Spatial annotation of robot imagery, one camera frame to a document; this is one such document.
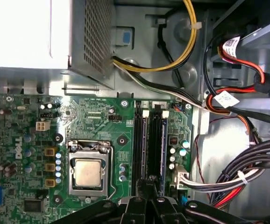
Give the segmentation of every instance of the green circuit board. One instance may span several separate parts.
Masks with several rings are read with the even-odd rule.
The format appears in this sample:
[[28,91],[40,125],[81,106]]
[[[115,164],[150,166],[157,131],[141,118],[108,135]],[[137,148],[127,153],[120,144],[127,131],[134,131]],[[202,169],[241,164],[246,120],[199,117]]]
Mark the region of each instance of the green circuit board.
[[[68,194],[68,150],[66,142],[70,139],[107,140],[114,149],[114,161],[110,180],[116,192],[111,200],[131,195],[134,99],[86,98],[82,96],[51,97],[31,95],[0,95],[0,109],[5,110],[0,120],[0,164],[10,161],[17,164],[16,173],[3,177],[3,202],[0,206],[0,224],[32,223],[48,224],[84,208],[93,201]],[[168,137],[177,137],[176,163],[190,171],[190,149],[185,156],[178,154],[182,141],[191,141],[192,110],[176,111],[176,102],[164,101],[170,111]],[[53,108],[41,109],[41,105],[52,104]],[[37,131],[36,122],[50,121],[47,131]],[[57,134],[63,141],[56,140]],[[18,159],[17,144],[21,143],[22,157]],[[46,180],[55,180],[56,171],[46,171],[45,165],[55,163],[56,158],[47,156],[46,149],[55,147],[61,154],[61,176],[55,186],[48,187]],[[167,146],[167,166],[169,165],[170,144]],[[120,165],[126,167],[126,179],[120,180]],[[167,172],[167,184],[172,181],[173,173]],[[26,211],[25,200],[38,199],[38,191],[45,190],[42,207],[37,212]]]

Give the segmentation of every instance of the white label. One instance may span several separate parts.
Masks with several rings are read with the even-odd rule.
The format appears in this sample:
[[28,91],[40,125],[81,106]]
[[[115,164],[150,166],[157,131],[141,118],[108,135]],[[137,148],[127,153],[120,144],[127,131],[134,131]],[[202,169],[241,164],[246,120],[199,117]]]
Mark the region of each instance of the white label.
[[239,103],[239,100],[230,95],[227,91],[222,91],[220,94],[215,96],[214,99],[224,108],[234,106]]
[[15,139],[15,158],[17,160],[22,159],[22,137],[19,137],[18,139]]
[[234,38],[226,41],[223,44],[222,48],[228,55],[230,55],[231,57],[237,58],[237,56],[236,56],[236,48],[238,46],[239,41],[240,41],[239,36],[234,37]]

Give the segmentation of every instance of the white wire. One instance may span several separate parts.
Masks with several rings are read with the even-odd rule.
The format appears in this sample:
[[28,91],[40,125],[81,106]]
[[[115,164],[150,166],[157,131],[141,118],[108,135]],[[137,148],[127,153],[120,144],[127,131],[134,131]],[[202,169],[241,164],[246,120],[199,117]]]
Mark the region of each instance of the white wire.
[[170,95],[173,95],[175,97],[178,97],[190,104],[192,104],[193,106],[195,107],[198,107],[202,110],[205,110],[205,111],[209,111],[208,109],[204,108],[203,106],[200,106],[194,102],[192,102],[190,99],[188,99],[187,97],[184,97],[178,93],[175,93],[175,92],[171,92],[171,91],[166,91],[166,90],[160,90],[160,89],[157,89],[157,88],[153,88],[153,87],[150,87],[150,86],[146,86],[144,85],[143,83],[141,83],[140,81],[138,81],[136,78],[134,78],[127,70],[125,70],[124,68],[121,68],[119,65],[117,65],[116,63],[113,63],[115,65],[115,67],[117,67],[119,70],[123,71],[124,73],[126,73],[128,76],[130,76],[135,82],[137,82],[140,86],[146,88],[146,89],[149,89],[149,90],[152,90],[152,91],[155,91],[155,92],[159,92],[159,93],[166,93],[166,94],[170,94]]
[[[255,174],[259,169],[252,169],[251,171],[249,171],[246,175],[245,178],[248,178],[250,176],[252,176],[253,174]],[[238,181],[242,181],[241,178],[236,178],[232,181],[228,181],[228,182],[223,182],[223,183],[213,183],[213,184],[208,184],[208,183],[197,183],[197,182],[193,182],[188,180],[185,176],[182,177],[182,181],[184,182],[184,184],[188,184],[190,186],[196,186],[196,187],[209,187],[209,186],[223,186],[226,184],[232,184]]]
[[[264,169],[261,170],[261,172],[259,172],[257,175],[255,175],[255,176],[253,176],[252,178],[250,178],[250,179],[248,180],[248,182],[250,182],[250,181],[252,181],[252,180],[258,178],[260,175],[263,174],[264,171],[265,171]],[[243,182],[239,182],[239,183],[236,184],[236,185],[233,185],[233,186],[231,186],[231,187],[225,187],[225,188],[223,188],[223,189],[216,189],[216,190],[215,190],[215,189],[214,189],[214,190],[192,189],[192,190],[194,190],[194,191],[199,191],[199,192],[203,192],[203,193],[216,193],[216,192],[223,192],[223,191],[232,190],[232,189],[235,189],[235,188],[240,187],[240,186],[242,186],[242,185],[245,185],[245,184],[244,184]]]

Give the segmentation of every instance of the yellow wire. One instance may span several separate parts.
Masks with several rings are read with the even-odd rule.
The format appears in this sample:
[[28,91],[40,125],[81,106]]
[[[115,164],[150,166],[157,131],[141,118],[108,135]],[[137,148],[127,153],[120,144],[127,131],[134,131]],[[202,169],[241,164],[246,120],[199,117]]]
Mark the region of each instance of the yellow wire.
[[[184,2],[185,6],[187,8],[189,18],[190,18],[190,22],[191,22],[191,26],[193,26],[196,23],[196,15],[195,15],[194,8],[193,8],[193,5],[191,3],[191,0],[183,0],[183,2]],[[196,37],[197,37],[197,30],[194,29],[194,28],[191,28],[190,39],[189,39],[188,45],[186,46],[186,48],[185,48],[184,52],[182,53],[182,55],[176,61],[174,61],[173,63],[171,63],[169,65],[166,65],[164,67],[141,69],[141,68],[135,68],[135,67],[132,67],[130,65],[120,63],[117,60],[114,60],[114,62],[117,65],[119,65],[120,67],[124,68],[124,69],[130,70],[130,71],[135,71],[135,72],[151,72],[151,71],[162,71],[162,70],[165,70],[165,69],[170,69],[173,66],[176,66],[176,65],[180,64],[183,60],[185,60],[189,56],[189,54],[193,50],[194,44],[196,42]]]

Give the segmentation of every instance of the ram slot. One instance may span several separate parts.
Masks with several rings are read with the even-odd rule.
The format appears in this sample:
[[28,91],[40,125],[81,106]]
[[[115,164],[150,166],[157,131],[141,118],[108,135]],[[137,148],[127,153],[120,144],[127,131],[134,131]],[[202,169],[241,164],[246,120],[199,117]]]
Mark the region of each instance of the ram slot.
[[159,195],[164,196],[165,191],[165,170],[166,170],[166,155],[167,155],[167,132],[168,120],[162,119],[162,142],[161,142],[161,165],[160,165],[160,190]]
[[161,144],[162,144],[162,118],[161,112],[153,112],[149,123],[149,139],[147,149],[147,179],[154,180],[156,189],[160,191],[160,167],[161,167]]
[[142,111],[140,104],[136,104],[134,116],[134,143],[131,182],[131,194],[133,196],[136,195],[137,180],[145,178],[148,115],[149,113]]

